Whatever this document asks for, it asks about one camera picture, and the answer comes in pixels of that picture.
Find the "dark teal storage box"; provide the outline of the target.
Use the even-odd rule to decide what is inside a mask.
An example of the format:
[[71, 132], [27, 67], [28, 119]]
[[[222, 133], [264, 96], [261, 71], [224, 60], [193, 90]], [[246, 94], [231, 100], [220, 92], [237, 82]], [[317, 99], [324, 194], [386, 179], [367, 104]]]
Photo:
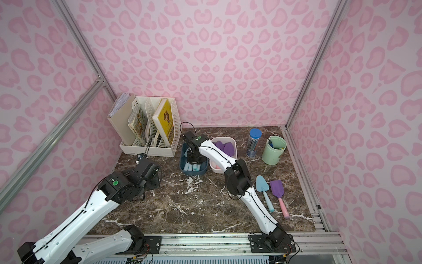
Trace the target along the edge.
[[192, 141], [186, 141], [182, 145], [179, 166], [183, 174], [187, 176], [202, 176], [206, 173], [209, 159], [200, 154], [199, 147]]

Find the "white storage box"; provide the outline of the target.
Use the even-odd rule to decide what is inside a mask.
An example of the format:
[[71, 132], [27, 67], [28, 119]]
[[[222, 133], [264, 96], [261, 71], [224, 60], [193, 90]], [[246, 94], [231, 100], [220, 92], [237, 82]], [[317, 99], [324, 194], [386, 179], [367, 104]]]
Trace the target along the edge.
[[[216, 137], [216, 138], [213, 138], [211, 141], [213, 142], [213, 144], [217, 141], [221, 141], [224, 144], [231, 142], [234, 145], [234, 148], [235, 148], [235, 155], [232, 158], [235, 159], [235, 160], [238, 158], [238, 156], [237, 156], [237, 145], [236, 145], [236, 141], [233, 138], [231, 138], [231, 137]], [[211, 169], [214, 173], [223, 174], [223, 171], [220, 169], [220, 167], [215, 162], [213, 162], [212, 160], [210, 160], [210, 166], [211, 166]]]

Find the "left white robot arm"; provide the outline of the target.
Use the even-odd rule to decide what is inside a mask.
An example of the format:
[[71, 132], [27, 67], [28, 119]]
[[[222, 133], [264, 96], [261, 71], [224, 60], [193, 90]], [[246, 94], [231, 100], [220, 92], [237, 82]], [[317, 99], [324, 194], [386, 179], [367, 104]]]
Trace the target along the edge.
[[79, 241], [104, 216], [125, 201], [144, 199], [146, 191], [160, 185], [160, 167], [144, 157], [132, 169], [115, 171], [95, 185], [89, 198], [56, 229], [37, 242], [17, 250], [23, 264], [92, 264], [116, 253], [139, 257], [149, 252], [144, 234], [128, 225], [93, 243]]

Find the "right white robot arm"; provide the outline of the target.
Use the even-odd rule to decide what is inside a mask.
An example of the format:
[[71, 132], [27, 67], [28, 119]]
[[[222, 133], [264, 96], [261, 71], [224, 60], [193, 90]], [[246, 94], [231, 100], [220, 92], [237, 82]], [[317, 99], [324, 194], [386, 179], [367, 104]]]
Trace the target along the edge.
[[187, 161], [191, 164], [209, 159], [224, 172], [228, 192], [241, 200], [258, 223], [267, 247], [275, 250], [287, 238], [287, 233], [265, 208], [256, 194], [247, 165], [242, 159], [234, 159], [220, 150], [205, 135], [188, 131], [182, 135], [187, 144]]

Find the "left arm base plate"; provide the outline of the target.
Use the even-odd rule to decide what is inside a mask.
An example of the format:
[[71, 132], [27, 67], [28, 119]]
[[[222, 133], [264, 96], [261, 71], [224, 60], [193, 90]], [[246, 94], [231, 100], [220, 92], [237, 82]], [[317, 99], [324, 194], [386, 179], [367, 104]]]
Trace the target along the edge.
[[149, 254], [159, 254], [162, 238], [162, 236], [147, 235], [133, 242], [128, 250], [117, 253], [117, 255], [144, 255], [147, 251]]

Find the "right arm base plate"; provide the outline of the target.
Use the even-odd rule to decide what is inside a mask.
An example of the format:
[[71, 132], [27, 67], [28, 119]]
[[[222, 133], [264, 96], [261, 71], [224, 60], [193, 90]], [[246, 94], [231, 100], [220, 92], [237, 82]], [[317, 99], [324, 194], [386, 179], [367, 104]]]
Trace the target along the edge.
[[291, 254], [297, 252], [293, 236], [290, 234], [284, 235], [283, 240], [278, 245], [264, 234], [250, 233], [248, 235], [248, 241], [252, 253]]

